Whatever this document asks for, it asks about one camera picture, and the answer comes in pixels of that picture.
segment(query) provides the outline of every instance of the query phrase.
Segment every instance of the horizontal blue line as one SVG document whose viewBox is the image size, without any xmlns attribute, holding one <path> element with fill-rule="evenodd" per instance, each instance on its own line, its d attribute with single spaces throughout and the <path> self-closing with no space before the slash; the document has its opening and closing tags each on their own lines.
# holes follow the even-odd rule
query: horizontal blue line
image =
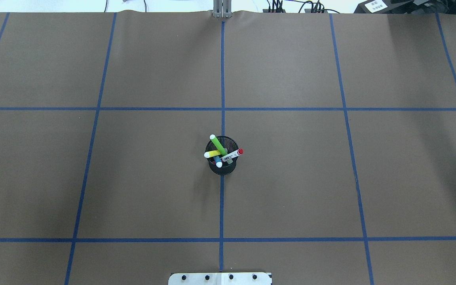
<svg viewBox="0 0 456 285">
<path fill-rule="evenodd" d="M 456 240 L 456 236 L 391 236 L 391 237 L 368 237 L 368 241 L 434 241 Z"/>
<path fill-rule="evenodd" d="M 368 241 L 436 241 L 456 240 L 456 236 L 390 236 L 368 237 Z M 363 237 L 199 237 L 199 238 L 0 238 L 0 242 L 339 242 L 365 241 Z"/>
<path fill-rule="evenodd" d="M 0 110 L 98 110 L 96 107 L 0 107 Z M 311 108 L 217 108 L 217 107 L 101 107 L 99 110 L 164 110 L 164 111 L 342 111 L 342 107 L 311 107 Z M 456 111 L 456 108 L 392 108 L 392 107 L 348 107 L 348 111 Z"/>
</svg>

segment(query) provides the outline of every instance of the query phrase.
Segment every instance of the black mesh cup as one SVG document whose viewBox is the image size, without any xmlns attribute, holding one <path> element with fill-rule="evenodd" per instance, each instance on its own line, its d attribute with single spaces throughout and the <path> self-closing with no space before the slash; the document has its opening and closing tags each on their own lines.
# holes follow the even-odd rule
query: black mesh cup
<svg viewBox="0 0 456 285">
<path fill-rule="evenodd" d="M 239 146 L 237 143 L 229 138 L 225 137 L 224 135 L 219 135 L 217 136 L 217 139 L 221 143 L 224 148 L 228 149 L 228 153 L 234 152 L 239 149 Z M 212 144 L 212 141 L 209 141 L 207 146 L 205 146 L 205 152 L 210 152 L 210 151 L 215 151 L 217 150 L 216 146 Z M 235 166 L 237 166 L 237 158 L 232 158 L 233 162 L 232 164 L 228 164 L 227 162 L 223 162 L 223 166 L 221 168 L 218 168 L 216 166 L 216 162 L 214 161 L 213 157 L 207 158 L 207 161 L 209 162 L 209 167 L 212 172 L 216 173 L 217 175 L 226 175 L 232 173 L 232 171 L 235 169 Z"/>
</svg>

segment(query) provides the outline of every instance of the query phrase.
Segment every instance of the yellow highlighter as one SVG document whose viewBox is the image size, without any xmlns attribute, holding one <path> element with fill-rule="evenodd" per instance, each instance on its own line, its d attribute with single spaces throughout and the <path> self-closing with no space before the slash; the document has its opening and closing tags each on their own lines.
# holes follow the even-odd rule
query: yellow highlighter
<svg viewBox="0 0 456 285">
<path fill-rule="evenodd" d="M 221 155 L 221 152 L 219 152 L 218 150 L 215 150 L 215 151 L 210 151 L 210 152 L 206 152 L 203 156 L 205 156 L 205 158 L 210 158 L 210 157 L 214 157 L 214 156 L 218 156 L 218 155 Z"/>
</svg>

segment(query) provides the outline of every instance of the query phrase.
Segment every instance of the green marker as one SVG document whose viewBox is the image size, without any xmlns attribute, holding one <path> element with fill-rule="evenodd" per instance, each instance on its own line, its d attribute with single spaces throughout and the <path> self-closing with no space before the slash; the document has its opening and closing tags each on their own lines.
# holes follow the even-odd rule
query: green marker
<svg viewBox="0 0 456 285">
<path fill-rule="evenodd" d="M 219 140 L 217 139 L 217 137 L 215 135 L 210 135 L 210 141 L 212 141 L 212 144 L 214 144 L 214 146 L 216 146 L 217 150 L 219 150 L 219 152 L 221 153 L 222 156 L 225 156 L 228 154 L 224 150 L 224 147 L 221 145 L 221 143 L 219 142 Z"/>
</svg>

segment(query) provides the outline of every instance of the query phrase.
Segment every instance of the blue marker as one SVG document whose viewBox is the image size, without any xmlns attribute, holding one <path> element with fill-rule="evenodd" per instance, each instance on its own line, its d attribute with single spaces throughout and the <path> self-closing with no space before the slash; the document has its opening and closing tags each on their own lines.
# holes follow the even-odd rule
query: blue marker
<svg viewBox="0 0 456 285">
<path fill-rule="evenodd" d="M 223 162 L 221 162 L 219 156 L 214 156 L 214 161 L 216 162 L 217 168 L 221 168 L 221 166 L 223 166 Z"/>
</svg>

